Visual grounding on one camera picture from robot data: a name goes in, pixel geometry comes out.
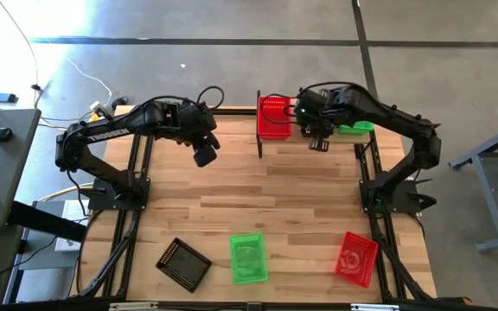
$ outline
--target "desk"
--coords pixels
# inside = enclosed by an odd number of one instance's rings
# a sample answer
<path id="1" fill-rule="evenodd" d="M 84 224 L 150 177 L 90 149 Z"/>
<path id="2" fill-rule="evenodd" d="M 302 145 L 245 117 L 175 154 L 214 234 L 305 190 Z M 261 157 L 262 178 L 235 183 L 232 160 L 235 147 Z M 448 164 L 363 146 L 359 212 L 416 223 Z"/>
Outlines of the desk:
<path id="1" fill-rule="evenodd" d="M 117 114 L 130 108 L 118 107 Z M 333 274 L 344 232 L 370 237 L 368 218 L 361 213 L 361 172 L 353 144 L 331 144 L 328 153 L 321 153 L 308 150 L 306 143 L 267 143 L 259 159 L 255 117 L 216 120 L 214 133 L 222 148 L 206 168 L 195 166 L 191 149 L 164 140 L 154 144 L 150 202 L 137 234 L 128 300 L 380 301 L 375 272 L 369 289 Z M 403 156 L 400 137 L 381 128 L 376 136 L 383 167 L 389 169 Z M 126 168 L 130 148 L 131 136 L 113 139 L 105 160 Z M 116 215 L 101 213 L 88 233 L 82 288 L 109 255 Z M 393 223 L 401 260 L 423 289 L 435 295 L 420 228 L 407 215 L 393 215 Z M 265 235 L 269 280 L 233 285 L 228 238 L 248 232 Z M 213 261 L 193 294 L 155 268 L 176 237 Z M 119 263 L 115 285 L 120 271 Z M 386 271 L 395 293 L 390 264 Z"/>

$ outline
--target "red plastic basket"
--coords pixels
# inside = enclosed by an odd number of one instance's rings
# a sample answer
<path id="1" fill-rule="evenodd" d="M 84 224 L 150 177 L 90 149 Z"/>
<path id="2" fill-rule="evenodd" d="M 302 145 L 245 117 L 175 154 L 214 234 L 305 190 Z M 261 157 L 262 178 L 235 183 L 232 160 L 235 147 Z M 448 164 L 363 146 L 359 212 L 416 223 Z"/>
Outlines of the red plastic basket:
<path id="1" fill-rule="evenodd" d="M 261 110 L 264 97 L 259 97 L 257 107 L 257 133 L 262 139 L 284 140 L 291 136 L 291 124 L 275 124 L 263 116 Z M 287 122 L 291 117 L 284 113 L 284 107 L 290 104 L 290 98 L 269 97 L 266 99 L 264 113 L 272 121 Z"/>
<path id="2" fill-rule="evenodd" d="M 352 232 L 346 232 L 335 274 L 367 289 L 378 255 L 378 244 Z"/>

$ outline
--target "green basket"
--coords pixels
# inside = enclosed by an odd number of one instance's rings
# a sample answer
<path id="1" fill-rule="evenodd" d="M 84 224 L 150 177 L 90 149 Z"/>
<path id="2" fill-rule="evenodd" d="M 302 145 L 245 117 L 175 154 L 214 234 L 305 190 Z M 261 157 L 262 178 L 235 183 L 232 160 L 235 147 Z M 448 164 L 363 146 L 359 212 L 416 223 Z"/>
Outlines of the green basket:
<path id="1" fill-rule="evenodd" d="M 268 280 L 265 238 L 262 233 L 231 236 L 230 255 L 234 284 Z"/>
<path id="2" fill-rule="evenodd" d="M 355 122 L 353 127 L 341 125 L 338 131 L 340 134 L 364 135 L 372 130 L 374 130 L 374 124 L 368 121 L 359 121 Z"/>

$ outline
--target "black tray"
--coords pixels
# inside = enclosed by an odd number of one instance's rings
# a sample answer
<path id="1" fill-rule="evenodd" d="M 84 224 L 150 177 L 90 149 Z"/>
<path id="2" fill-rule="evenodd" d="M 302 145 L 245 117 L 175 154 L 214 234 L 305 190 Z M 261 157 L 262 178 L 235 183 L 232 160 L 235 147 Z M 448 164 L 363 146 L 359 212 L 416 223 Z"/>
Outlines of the black tray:
<path id="1" fill-rule="evenodd" d="M 211 264 L 213 263 L 199 251 L 192 249 L 179 238 L 175 238 L 156 263 L 156 268 L 193 293 L 207 274 Z"/>

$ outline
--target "green plastic basket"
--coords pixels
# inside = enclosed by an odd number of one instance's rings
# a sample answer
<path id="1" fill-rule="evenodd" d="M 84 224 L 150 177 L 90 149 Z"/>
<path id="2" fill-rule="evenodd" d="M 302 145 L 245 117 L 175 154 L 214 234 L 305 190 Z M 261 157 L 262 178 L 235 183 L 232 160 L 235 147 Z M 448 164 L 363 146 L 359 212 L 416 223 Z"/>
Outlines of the green plastic basket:
<path id="1" fill-rule="evenodd" d="M 265 238 L 262 233 L 231 236 L 230 255 L 234 284 L 268 280 Z"/>
<path id="2" fill-rule="evenodd" d="M 355 122 L 353 127 L 347 125 L 341 125 L 339 127 L 340 134 L 364 135 L 372 130 L 374 130 L 374 124 L 371 124 L 368 121 Z"/>

